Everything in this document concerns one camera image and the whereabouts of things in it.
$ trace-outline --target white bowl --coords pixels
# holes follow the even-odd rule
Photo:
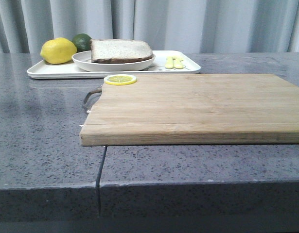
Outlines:
[[[146,61],[120,63],[120,64],[101,64],[91,62],[91,51],[75,53],[72,60],[77,66],[86,71],[137,71],[149,67],[155,59],[155,55]]]

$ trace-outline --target lemon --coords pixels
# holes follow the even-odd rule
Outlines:
[[[104,82],[110,85],[128,85],[136,82],[134,75],[114,74],[104,78]]]
[[[84,52],[91,50],[91,40],[92,38],[85,33],[81,33],[78,35],[75,35],[72,39],[72,42],[77,47],[77,52]]]
[[[50,64],[61,64],[70,61],[76,52],[77,48],[70,40],[59,37],[44,43],[40,56]]]

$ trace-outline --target bread crust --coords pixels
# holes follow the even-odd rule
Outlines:
[[[108,50],[107,58],[102,58],[103,55],[99,54],[98,51],[98,45],[96,43],[98,42],[106,42],[110,45],[113,45],[113,47],[109,48],[103,48],[104,50]],[[133,53],[135,53],[133,56],[129,57],[129,54],[125,56],[125,54],[118,55],[118,51],[114,52],[114,54],[111,54],[109,52],[110,49],[120,49],[121,43],[124,43],[123,46],[125,46],[127,43],[129,46],[131,46],[131,50]],[[138,54],[138,49],[141,47],[142,52]],[[132,62],[141,62],[146,61],[148,59],[151,59],[153,57],[152,50],[150,46],[141,40],[127,40],[127,39],[106,39],[106,40],[100,40],[100,39],[92,39],[91,40],[91,62],[92,63],[101,63],[101,64],[122,64],[122,63],[132,63]]]

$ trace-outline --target white tray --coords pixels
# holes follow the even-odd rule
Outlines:
[[[199,73],[201,67],[192,61],[189,57],[185,56],[179,51],[172,50],[154,50],[156,58],[154,62],[146,69],[140,71],[99,71],[89,72],[79,68],[73,61],[60,65],[51,65],[44,60],[38,62],[36,65],[27,70],[28,76],[34,79],[83,79],[83,78],[103,78],[110,74],[127,73],[127,74],[147,74],[147,73]],[[184,58],[182,64],[185,66],[183,69],[166,69],[164,64],[167,56],[180,55]]]

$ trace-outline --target bread slice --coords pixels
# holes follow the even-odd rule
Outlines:
[[[118,64],[145,61],[153,57],[150,46],[141,40],[91,40],[91,62]]]

